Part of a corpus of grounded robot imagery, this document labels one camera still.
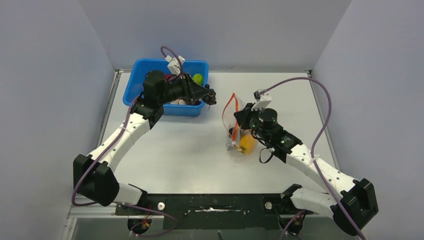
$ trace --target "white wall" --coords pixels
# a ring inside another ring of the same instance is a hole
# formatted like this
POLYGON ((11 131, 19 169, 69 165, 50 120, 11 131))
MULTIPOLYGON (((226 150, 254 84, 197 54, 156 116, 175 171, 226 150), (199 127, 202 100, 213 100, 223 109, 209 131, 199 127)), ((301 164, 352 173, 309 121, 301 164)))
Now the white wall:
POLYGON ((77 0, 0 1, 0 238, 58 239, 114 70, 77 0))
POLYGON ((310 70, 351 0, 79 0, 116 69, 161 45, 211 69, 310 70))
POLYGON ((422 0, 353 0, 312 72, 334 102, 341 169, 375 185, 372 240, 424 239, 423 11, 422 0))

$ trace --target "yellow object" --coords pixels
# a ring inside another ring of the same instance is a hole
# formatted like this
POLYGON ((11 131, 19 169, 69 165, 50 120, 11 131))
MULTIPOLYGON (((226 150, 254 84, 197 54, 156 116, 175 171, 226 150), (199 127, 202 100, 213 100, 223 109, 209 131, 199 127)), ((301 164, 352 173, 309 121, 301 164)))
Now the yellow object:
POLYGON ((255 148, 256 142, 251 134, 246 134, 241 137, 238 150, 243 154, 250 154, 255 148))
POLYGON ((194 76, 193 76, 193 81, 195 82, 195 83, 197 83, 198 85, 200 85, 200 86, 203 86, 203 80, 204 80, 204 78, 203 78, 203 76, 200 74, 200 73, 196 73, 194 76))

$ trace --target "black joint housing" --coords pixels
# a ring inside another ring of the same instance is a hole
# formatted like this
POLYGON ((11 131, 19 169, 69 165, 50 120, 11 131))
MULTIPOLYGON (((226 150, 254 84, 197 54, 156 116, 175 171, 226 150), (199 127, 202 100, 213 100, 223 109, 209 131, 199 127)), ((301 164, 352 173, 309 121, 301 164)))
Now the black joint housing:
POLYGON ((293 196, 293 193, 296 192, 296 190, 301 188, 302 188, 302 185, 293 184, 290 187, 288 187, 284 192, 282 192, 282 194, 284 195, 284 197, 291 198, 293 196))
POLYGON ((243 130, 254 130, 259 142, 268 149, 274 149, 274 156, 285 163, 287 154, 291 154, 296 145, 302 145, 302 141, 278 124, 275 110, 252 111, 253 106, 253 103, 248 103, 243 110, 234 113, 238 125, 243 130))
POLYGON ((217 104, 215 91, 207 84, 205 87, 196 84, 189 74, 167 82, 162 71, 153 70, 146 74, 143 92, 132 106, 131 113, 142 115, 152 129, 164 114, 164 104, 179 99, 189 102, 202 99, 208 105, 217 104))
POLYGON ((254 99, 255 100, 260 100, 261 99, 261 95, 259 95, 259 90, 255 91, 253 93, 254 99))
MULTIPOLYGON (((94 162, 90 157, 79 154, 73 161, 73 187, 94 162)), ((119 192, 119 183, 112 169, 104 164, 96 163, 82 182, 78 193, 106 207, 111 204, 119 192)))
POLYGON ((137 202, 137 206, 142 208, 147 208, 149 206, 149 201, 147 199, 147 191, 139 188, 138 186, 134 186, 132 184, 128 184, 130 186, 133 186, 136 189, 139 189, 141 191, 141 197, 137 202))
MULTIPOLYGON (((355 186, 342 193, 343 198, 340 200, 350 217, 362 229, 378 212, 377 197, 374 185, 367 179, 354 182, 355 186)), ((333 214, 333 220, 337 226, 345 233, 356 236, 357 232, 346 218, 338 205, 330 207, 333 214)))

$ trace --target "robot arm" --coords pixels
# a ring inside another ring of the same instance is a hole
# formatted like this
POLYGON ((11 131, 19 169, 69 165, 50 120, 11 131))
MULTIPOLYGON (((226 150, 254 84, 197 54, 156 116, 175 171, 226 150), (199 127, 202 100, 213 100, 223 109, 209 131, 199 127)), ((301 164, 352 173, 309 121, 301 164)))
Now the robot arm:
POLYGON ((121 124, 117 130, 98 148, 89 155, 78 155, 73 162, 74 187, 87 171, 94 159, 110 148, 96 163, 87 177, 78 188, 78 193, 101 204, 108 206, 111 203, 126 203, 143 205, 147 192, 130 184, 118 183, 114 176, 119 162, 130 150, 135 142, 158 122, 164 114, 164 104, 183 99, 197 101, 202 99, 208 105, 216 104, 216 93, 209 85, 197 85, 188 74, 183 74, 172 83, 164 80, 163 72, 154 70, 146 75, 143 90, 131 108, 127 126, 121 124), (116 141, 120 132, 122 136, 116 141))
MULTIPOLYGON (((255 92, 255 98, 255 104, 248 103, 243 110, 234 113, 240 128, 251 129, 253 136, 265 145, 273 156, 295 167, 326 190, 327 187, 314 165, 315 161, 344 208, 362 229, 379 211, 373 184, 365 178, 358 181, 342 173, 318 155, 312 157, 311 150, 300 139, 278 124, 277 112, 266 108, 271 102, 269 93, 259 96, 258 92, 255 92)), ((343 231, 356 235, 355 229, 328 193, 315 192, 293 184, 282 193, 281 198, 285 204, 297 209, 310 210, 332 218, 343 231)))

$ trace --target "clear plastic bag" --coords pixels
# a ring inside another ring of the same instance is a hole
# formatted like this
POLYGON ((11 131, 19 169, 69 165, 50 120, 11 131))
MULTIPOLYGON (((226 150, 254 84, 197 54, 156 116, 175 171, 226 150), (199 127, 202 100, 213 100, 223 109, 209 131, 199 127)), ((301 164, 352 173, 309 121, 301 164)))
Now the clear plastic bag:
POLYGON ((222 111, 222 123, 227 131, 226 147, 234 157, 251 154, 257 143, 251 130, 240 129, 234 117, 234 113, 243 110, 245 106, 246 103, 233 93, 222 111))

